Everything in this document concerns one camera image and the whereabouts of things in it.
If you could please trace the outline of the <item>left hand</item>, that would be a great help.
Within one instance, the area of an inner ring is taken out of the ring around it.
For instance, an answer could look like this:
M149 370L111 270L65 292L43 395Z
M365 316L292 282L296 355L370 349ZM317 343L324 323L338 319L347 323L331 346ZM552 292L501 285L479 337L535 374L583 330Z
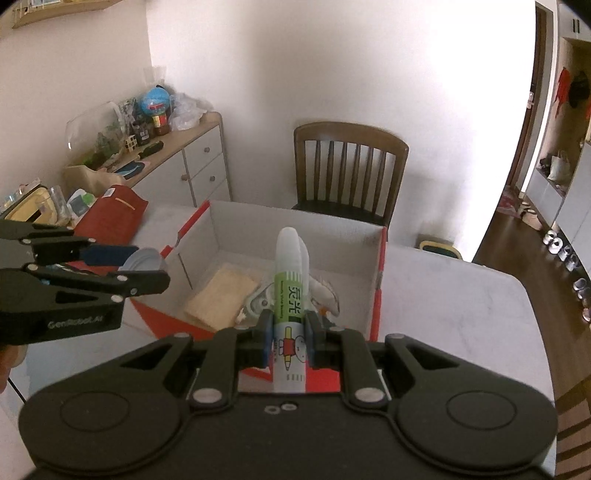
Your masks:
M20 365L27 353L28 347L2 346L0 348L0 392L3 393L8 384L11 370Z

